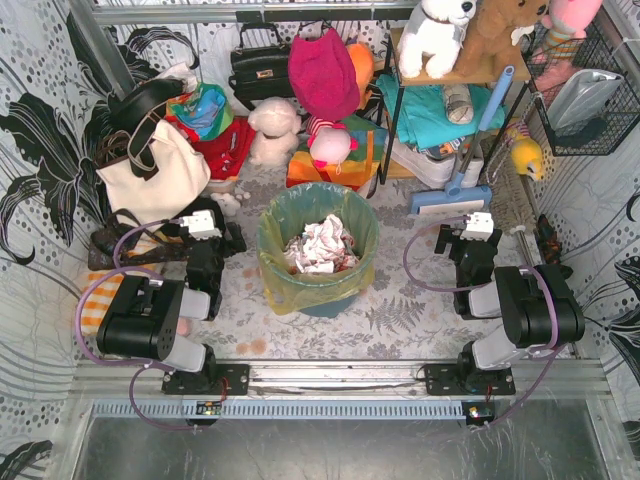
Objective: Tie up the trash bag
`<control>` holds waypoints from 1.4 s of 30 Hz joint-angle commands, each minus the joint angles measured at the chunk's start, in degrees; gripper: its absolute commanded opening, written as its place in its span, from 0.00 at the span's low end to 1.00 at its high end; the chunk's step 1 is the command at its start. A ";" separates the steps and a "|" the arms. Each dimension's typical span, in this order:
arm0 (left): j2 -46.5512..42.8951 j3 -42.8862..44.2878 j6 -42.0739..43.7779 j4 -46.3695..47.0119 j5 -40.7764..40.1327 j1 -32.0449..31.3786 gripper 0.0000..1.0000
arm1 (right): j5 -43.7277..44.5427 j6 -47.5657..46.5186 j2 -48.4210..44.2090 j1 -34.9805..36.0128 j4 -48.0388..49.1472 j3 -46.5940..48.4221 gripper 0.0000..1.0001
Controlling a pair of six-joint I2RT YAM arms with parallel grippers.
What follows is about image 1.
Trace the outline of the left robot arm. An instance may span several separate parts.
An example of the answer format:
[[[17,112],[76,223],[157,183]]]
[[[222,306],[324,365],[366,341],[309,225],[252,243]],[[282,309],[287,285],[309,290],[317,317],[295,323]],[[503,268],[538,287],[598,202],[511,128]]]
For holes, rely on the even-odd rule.
[[[245,395],[247,364],[223,364],[211,346],[179,332],[181,319],[216,317],[224,260],[245,250],[241,228],[230,223],[222,235],[190,246],[184,280],[125,277],[98,329],[100,352],[160,363],[166,395]]]

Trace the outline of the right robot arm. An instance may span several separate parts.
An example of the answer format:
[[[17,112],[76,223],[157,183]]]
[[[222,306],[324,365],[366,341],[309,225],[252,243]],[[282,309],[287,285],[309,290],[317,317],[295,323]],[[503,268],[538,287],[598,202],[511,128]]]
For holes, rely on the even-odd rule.
[[[434,252],[450,250],[456,313],[465,320],[499,319],[501,324],[468,342],[455,363],[426,367],[430,395],[513,395],[514,362],[526,356],[544,360],[584,335],[584,315],[560,267],[496,266],[501,237],[499,229],[472,236],[469,228],[439,227]]]

